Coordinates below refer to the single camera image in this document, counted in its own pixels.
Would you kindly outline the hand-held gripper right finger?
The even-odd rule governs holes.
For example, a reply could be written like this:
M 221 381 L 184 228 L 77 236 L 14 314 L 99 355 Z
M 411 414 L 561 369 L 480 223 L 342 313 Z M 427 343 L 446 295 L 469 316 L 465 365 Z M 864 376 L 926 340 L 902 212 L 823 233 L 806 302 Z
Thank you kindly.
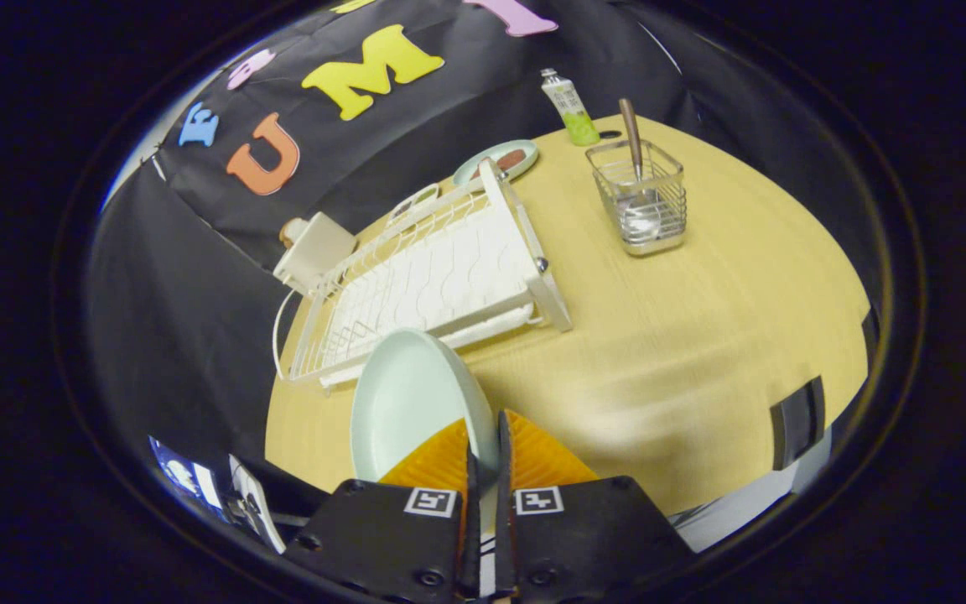
M 693 558 L 636 479 L 598 476 L 513 410 L 498 425 L 497 599 L 621 603 Z

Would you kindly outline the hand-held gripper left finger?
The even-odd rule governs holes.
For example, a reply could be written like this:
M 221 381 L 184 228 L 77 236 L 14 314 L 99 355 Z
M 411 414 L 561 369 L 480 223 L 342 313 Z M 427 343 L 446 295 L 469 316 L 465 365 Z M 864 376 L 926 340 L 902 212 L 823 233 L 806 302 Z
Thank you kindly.
M 342 482 L 306 524 L 306 569 L 378 601 L 475 599 L 479 482 L 460 418 L 378 481 Z

